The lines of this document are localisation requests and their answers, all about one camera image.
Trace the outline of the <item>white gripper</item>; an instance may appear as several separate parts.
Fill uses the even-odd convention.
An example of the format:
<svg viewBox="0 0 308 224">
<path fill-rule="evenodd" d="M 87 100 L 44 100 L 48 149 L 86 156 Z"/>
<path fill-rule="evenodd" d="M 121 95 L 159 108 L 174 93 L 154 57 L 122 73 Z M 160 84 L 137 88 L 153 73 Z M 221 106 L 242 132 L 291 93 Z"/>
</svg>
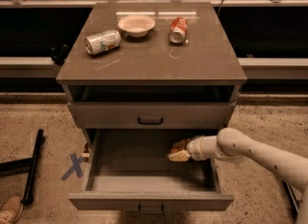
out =
<svg viewBox="0 0 308 224">
<path fill-rule="evenodd" d="M 206 145 L 211 140 L 210 137 L 193 137 L 182 139 L 173 144 L 170 153 L 167 155 L 171 162 L 187 162 L 191 158 L 195 161 L 206 161 L 207 157 L 203 153 L 202 145 Z"/>
</svg>

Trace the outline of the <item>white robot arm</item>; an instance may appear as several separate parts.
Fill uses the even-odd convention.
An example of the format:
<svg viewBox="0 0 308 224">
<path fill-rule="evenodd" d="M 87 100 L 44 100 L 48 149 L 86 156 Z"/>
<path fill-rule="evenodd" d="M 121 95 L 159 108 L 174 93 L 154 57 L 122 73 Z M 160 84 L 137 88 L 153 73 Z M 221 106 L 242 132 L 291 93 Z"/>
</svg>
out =
<svg viewBox="0 0 308 224">
<path fill-rule="evenodd" d="M 233 128 L 221 129 L 216 136 L 186 138 L 174 143 L 167 154 L 171 162 L 217 159 L 239 162 L 248 158 L 302 193 L 296 224 L 308 224 L 308 159 L 258 142 Z"/>
</svg>

